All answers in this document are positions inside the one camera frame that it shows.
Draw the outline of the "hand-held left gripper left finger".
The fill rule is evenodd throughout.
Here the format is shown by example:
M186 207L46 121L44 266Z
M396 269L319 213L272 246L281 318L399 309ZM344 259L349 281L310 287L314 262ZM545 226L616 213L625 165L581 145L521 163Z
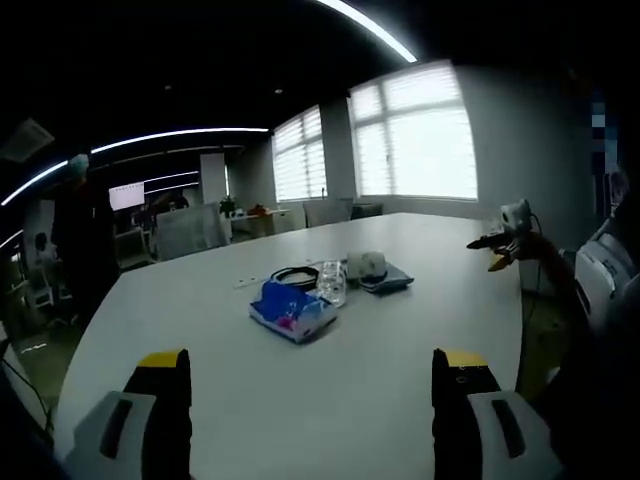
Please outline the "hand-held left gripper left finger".
M64 468L72 479L190 479L191 406L189 352L152 353L78 423Z

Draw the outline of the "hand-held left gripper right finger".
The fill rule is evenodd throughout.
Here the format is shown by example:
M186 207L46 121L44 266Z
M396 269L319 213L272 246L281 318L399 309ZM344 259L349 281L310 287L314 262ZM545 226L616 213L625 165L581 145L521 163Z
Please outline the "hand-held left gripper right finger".
M481 356L436 349L431 375L436 479L564 477L544 420Z

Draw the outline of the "person's right hand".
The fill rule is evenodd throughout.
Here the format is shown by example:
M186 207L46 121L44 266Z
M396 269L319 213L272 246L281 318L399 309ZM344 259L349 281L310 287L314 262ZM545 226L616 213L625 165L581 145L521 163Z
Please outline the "person's right hand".
M553 244L538 232L529 231L515 238L515 248L511 253L519 261L542 260L554 249Z

